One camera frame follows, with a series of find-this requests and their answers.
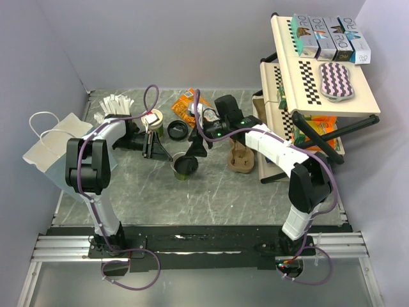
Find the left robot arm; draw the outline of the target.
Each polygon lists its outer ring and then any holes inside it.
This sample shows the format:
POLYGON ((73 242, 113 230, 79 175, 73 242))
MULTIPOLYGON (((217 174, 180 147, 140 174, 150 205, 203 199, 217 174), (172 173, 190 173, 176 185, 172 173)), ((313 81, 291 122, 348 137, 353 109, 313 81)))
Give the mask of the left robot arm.
POLYGON ((114 213, 108 186, 110 149, 140 151, 145 159, 171 162, 155 131, 140 132, 134 117, 111 114, 96 129, 66 144, 65 181, 84 200, 94 222, 93 243, 110 256, 128 251, 123 226, 114 213))

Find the green paper coffee cup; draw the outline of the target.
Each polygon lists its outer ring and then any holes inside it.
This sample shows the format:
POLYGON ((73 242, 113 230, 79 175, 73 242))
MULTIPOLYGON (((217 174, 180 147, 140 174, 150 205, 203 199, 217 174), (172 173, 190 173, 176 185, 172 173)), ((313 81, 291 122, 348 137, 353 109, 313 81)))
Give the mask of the green paper coffee cup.
POLYGON ((186 156, 184 152, 180 152, 173 156, 171 167, 175 178, 179 181, 185 181, 197 171, 198 161, 195 157, 186 156))

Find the black cup lid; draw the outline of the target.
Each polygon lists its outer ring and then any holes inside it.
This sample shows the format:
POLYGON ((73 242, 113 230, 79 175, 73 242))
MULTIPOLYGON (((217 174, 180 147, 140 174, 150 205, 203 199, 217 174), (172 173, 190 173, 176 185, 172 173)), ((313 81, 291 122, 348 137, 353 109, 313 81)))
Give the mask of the black cup lid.
POLYGON ((198 169, 198 161, 193 156, 182 155, 174 162, 174 170, 182 175, 191 175, 198 169))

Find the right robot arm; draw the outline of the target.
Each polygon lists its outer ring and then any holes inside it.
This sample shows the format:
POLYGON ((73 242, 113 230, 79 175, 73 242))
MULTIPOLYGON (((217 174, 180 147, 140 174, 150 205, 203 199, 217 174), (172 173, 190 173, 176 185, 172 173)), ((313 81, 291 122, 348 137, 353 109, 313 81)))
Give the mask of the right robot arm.
POLYGON ((278 166, 289 178, 288 197, 290 212, 279 239, 280 250, 295 254, 302 245, 301 236, 309 229, 313 219, 322 212, 321 203, 336 191, 336 183, 321 153, 309 153, 293 146, 272 132, 253 115, 244 116, 232 95, 225 95, 211 108, 200 103, 200 91, 195 90, 188 114, 195 118, 189 137, 188 156, 206 157, 216 141, 231 138, 255 150, 278 166))

